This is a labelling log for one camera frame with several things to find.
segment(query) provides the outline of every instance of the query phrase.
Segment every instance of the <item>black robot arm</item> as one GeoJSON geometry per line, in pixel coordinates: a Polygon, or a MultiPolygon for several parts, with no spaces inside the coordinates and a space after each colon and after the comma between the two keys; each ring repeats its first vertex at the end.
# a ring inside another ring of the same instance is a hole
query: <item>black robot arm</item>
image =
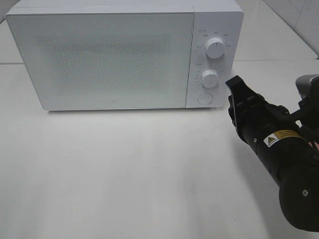
{"type": "Polygon", "coordinates": [[[309,144],[319,143],[319,77],[297,79],[303,99],[293,114],[265,101],[239,76],[226,84],[232,94],[228,99],[233,124],[280,187],[286,219],[298,229],[319,232],[319,153],[309,144]]]}

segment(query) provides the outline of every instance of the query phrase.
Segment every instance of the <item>control panel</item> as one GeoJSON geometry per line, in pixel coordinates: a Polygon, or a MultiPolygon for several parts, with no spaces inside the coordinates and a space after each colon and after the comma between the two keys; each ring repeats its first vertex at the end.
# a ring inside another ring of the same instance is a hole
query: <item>control panel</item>
{"type": "Polygon", "coordinates": [[[226,99],[243,12],[196,12],[187,85],[187,108],[220,107],[226,99]]]}

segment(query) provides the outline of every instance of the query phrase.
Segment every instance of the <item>white wall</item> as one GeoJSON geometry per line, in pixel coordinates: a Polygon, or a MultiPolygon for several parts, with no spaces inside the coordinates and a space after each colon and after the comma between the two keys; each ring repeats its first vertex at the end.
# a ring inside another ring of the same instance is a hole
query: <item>white wall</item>
{"type": "Polygon", "coordinates": [[[264,0],[319,55],[319,0],[264,0]]]}
{"type": "Polygon", "coordinates": [[[19,0],[0,0],[0,22],[4,20],[4,15],[15,5],[19,0]]]}

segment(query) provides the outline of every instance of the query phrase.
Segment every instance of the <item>round button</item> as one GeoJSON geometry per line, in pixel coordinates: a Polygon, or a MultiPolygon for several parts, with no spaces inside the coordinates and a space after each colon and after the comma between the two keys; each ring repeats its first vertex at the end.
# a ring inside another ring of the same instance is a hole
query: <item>round button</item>
{"type": "Polygon", "coordinates": [[[221,37],[213,37],[205,44],[206,54],[210,58],[218,58],[224,54],[225,43],[221,37]]]}
{"type": "Polygon", "coordinates": [[[206,88],[213,88],[218,85],[219,77],[216,71],[207,70],[201,75],[201,83],[206,88]]]}
{"type": "Polygon", "coordinates": [[[203,105],[209,105],[213,102],[213,96],[210,93],[203,93],[198,97],[198,102],[203,105]]]}

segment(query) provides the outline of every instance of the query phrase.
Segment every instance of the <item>white knob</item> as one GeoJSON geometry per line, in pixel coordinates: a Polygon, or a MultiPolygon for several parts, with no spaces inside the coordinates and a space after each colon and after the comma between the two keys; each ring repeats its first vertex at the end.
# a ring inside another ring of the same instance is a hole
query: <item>white knob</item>
{"type": "Polygon", "coordinates": [[[201,83],[206,88],[213,88],[218,85],[219,77],[216,71],[207,70],[201,75],[201,83]]]}
{"type": "Polygon", "coordinates": [[[225,43],[224,40],[220,37],[213,37],[209,39],[206,44],[206,54],[210,58],[218,58],[224,54],[225,43]]]}

